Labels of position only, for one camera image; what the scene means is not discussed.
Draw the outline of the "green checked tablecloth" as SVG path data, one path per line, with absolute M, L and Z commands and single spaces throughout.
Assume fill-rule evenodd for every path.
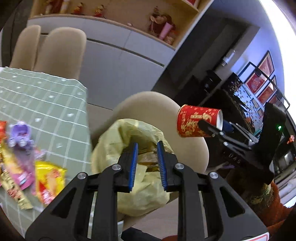
M 46 161 L 63 167 L 66 183 L 91 173 L 91 143 L 86 113 L 87 88 L 75 79 L 5 67 L 1 70 L 1 120 L 8 128 L 30 126 Z

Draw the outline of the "middle beige chair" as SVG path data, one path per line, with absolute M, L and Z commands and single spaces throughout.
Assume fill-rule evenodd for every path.
M 41 45 L 33 71 L 78 80 L 86 42 L 86 34 L 80 29 L 52 30 Z

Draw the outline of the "grey sideboard cabinet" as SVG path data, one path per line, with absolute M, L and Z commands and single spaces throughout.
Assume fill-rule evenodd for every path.
M 82 30 L 87 37 L 80 82 L 87 102 L 113 109 L 129 96 L 150 91 L 175 54 L 175 49 L 135 30 L 106 21 L 74 16 L 29 19 L 46 36 L 59 27 Z

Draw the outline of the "far beige chair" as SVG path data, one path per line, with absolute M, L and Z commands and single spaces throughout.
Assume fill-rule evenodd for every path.
M 31 25 L 22 30 L 14 48 L 10 68 L 30 71 L 34 68 L 40 34 L 40 25 Z

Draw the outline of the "beige chair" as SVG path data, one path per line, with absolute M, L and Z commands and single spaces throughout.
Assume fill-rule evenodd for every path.
M 33 71 L 78 80 L 86 42 L 86 34 L 80 29 L 52 30 L 41 45 Z
M 209 163 L 209 150 L 203 137 L 182 138 L 177 133 L 177 113 L 180 106 L 171 98 L 154 91 L 134 94 L 112 111 L 111 117 L 91 133 L 93 147 L 99 137 L 119 119 L 143 121 L 161 130 L 179 162 L 195 172 L 205 173 Z
M 10 68 L 30 71 L 34 68 L 40 34 L 40 25 L 31 25 L 22 30 L 14 48 Z

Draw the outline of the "yellow pink snack bag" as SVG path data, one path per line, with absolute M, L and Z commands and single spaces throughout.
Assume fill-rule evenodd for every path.
M 12 148 L 16 163 L 21 169 L 20 174 L 15 174 L 16 182 L 24 190 L 35 181 L 35 152 L 33 148 L 21 148 L 18 145 Z

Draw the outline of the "red paper cup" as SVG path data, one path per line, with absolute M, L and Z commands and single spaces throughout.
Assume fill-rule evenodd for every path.
M 220 109 L 183 105 L 177 114 L 177 132 L 182 138 L 210 137 L 199 127 L 205 121 L 219 130 L 223 127 L 223 113 Z

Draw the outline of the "gold red wrapper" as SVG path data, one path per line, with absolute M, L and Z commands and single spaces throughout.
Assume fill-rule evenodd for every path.
M 10 196 L 22 210 L 32 209 L 33 206 L 30 203 L 29 199 L 22 192 L 19 185 L 13 180 L 10 176 L 6 166 L 4 165 L 4 153 L 3 148 L 1 147 L 1 186 L 6 191 L 8 196 Z

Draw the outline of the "purple toy carriage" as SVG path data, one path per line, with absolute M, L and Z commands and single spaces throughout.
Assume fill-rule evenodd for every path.
M 31 145 L 31 128 L 24 121 L 10 125 L 8 146 L 27 149 Z

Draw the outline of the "near beige chair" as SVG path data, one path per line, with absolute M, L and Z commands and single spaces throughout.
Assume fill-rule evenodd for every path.
M 99 137 L 119 119 L 143 121 L 161 130 L 179 162 L 195 172 L 205 173 L 209 163 L 209 150 L 203 137 L 182 138 L 177 133 L 177 113 L 180 106 L 171 98 L 154 91 L 134 94 L 112 111 L 111 117 L 91 133 L 93 147 Z

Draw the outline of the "flower bouquet on shelf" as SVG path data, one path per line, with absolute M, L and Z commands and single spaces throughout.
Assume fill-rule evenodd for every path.
M 158 39 L 172 45 L 176 38 L 176 25 L 170 15 L 162 14 L 157 6 L 150 15 L 148 32 Z

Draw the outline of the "yellow trash bag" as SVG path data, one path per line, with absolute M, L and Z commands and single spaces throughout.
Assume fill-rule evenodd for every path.
M 163 142 L 165 151 L 173 149 L 161 130 L 139 120 L 116 120 L 100 137 L 91 155 L 92 173 L 101 173 L 116 164 L 123 150 L 131 143 L 138 144 L 135 181 L 130 193 L 119 193 L 118 212 L 128 216 L 142 216 L 166 205 L 170 193 L 165 192 L 158 167 L 157 143 Z

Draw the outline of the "yellow red snack packet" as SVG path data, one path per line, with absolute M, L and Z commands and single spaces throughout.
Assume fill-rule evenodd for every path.
M 46 161 L 35 163 L 36 196 L 49 205 L 66 186 L 67 170 Z

